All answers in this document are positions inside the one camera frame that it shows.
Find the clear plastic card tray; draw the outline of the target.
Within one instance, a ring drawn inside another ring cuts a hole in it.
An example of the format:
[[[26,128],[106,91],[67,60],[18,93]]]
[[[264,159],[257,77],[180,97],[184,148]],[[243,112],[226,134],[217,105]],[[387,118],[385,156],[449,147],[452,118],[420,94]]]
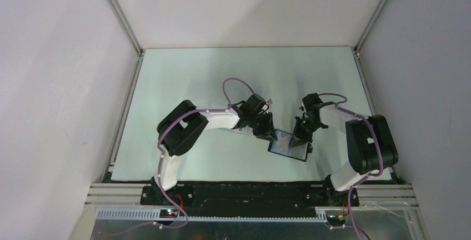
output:
[[[231,133],[243,134],[243,135],[252,135],[253,134],[253,130],[250,127],[235,128],[235,129],[222,128],[222,130],[228,131],[228,132],[231,132]]]

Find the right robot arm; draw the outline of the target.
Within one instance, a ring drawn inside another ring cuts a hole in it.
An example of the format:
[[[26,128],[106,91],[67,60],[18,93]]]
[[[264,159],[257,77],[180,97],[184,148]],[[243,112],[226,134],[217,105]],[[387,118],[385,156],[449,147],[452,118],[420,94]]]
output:
[[[348,161],[338,171],[326,177],[330,186],[323,198],[331,206],[345,199],[345,191],[363,183],[369,177],[379,177],[398,162],[398,151],[383,115],[364,116],[342,107],[345,96],[338,102],[324,102],[319,93],[302,99],[302,116],[295,118],[289,147],[311,143],[319,129],[336,129],[346,136]]]

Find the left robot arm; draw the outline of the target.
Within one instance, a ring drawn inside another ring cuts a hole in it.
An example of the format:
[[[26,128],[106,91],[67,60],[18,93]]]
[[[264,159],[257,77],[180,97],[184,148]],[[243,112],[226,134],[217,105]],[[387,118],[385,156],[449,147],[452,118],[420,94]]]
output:
[[[217,109],[198,109],[190,100],[182,101],[157,125],[157,148],[161,155],[154,176],[158,185],[154,191],[155,199],[165,205],[174,201],[174,186],[178,182],[182,157],[205,130],[248,127],[256,138],[276,141],[273,114],[268,110],[269,103],[256,93],[245,101],[229,103],[227,107]]]

